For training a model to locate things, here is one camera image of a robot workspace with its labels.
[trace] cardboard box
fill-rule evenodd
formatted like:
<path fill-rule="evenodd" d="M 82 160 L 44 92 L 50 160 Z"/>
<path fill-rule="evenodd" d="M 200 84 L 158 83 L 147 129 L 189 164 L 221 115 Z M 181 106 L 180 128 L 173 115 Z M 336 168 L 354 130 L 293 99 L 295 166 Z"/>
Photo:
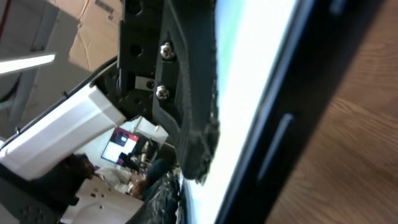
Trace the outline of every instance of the cardboard box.
<path fill-rule="evenodd" d="M 69 61 L 93 71 L 118 54 L 120 0 L 49 0 L 80 21 Z"/>

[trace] fluorescent light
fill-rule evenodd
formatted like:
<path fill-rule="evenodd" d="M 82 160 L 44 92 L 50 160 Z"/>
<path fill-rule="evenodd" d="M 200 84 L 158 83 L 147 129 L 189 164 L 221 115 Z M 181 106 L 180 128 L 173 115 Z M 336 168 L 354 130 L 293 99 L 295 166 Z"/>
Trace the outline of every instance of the fluorescent light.
<path fill-rule="evenodd" d="M 19 70 L 45 65 L 54 61 L 55 54 L 33 55 L 26 58 L 18 58 L 0 62 L 0 75 Z"/>

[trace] silver screw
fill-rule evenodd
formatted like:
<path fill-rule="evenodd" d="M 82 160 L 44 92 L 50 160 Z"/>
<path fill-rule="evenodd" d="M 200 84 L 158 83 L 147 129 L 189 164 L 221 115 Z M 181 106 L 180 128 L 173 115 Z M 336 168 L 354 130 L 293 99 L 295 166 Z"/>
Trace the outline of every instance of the silver screw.
<path fill-rule="evenodd" d="M 156 97 L 160 100 L 167 100 L 170 96 L 170 92 L 168 91 L 166 86 L 158 86 L 156 88 Z"/>
<path fill-rule="evenodd" d="M 160 54 L 165 60 L 170 60 L 174 58 L 173 48 L 169 43 L 165 43 L 164 45 L 160 46 Z"/>

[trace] wooden surface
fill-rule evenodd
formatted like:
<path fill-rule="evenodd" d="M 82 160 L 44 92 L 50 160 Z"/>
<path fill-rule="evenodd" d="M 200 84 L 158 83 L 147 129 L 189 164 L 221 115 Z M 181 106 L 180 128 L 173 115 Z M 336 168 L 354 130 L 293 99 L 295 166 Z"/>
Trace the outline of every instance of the wooden surface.
<path fill-rule="evenodd" d="M 266 223 L 398 223 L 397 0 L 380 10 Z"/>

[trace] white wall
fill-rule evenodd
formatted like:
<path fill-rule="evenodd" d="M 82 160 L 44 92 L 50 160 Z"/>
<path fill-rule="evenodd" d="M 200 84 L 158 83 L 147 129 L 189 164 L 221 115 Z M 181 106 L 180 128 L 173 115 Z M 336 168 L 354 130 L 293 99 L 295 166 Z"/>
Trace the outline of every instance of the white wall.
<path fill-rule="evenodd" d="M 136 131 L 138 133 L 143 134 L 147 138 L 152 138 L 153 140 L 156 140 L 160 144 L 163 144 L 166 141 L 168 134 L 163 128 L 159 128 L 156 131 L 155 126 L 152 123 L 147 121 L 145 118 L 142 118 L 141 121 L 140 119 L 141 118 L 137 118 L 134 121 L 126 122 L 123 125 L 121 125 L 120 128 L 123 128 L 131 133 Z M 109 139 L 112 136 L 113 130 L 114 129 L 111 129 L 103 133 L 102 135 L 98 136 L 96 139 L 92 140 L 91 142 L 87 143 L 79 150 L 77 150 L 75 154 L 83 154 L 83 153 L 86 154 L 89 160 L 94 165 L 99 167 L 115 166 L 114 163 L 101 158 L 101 155 Z"/>

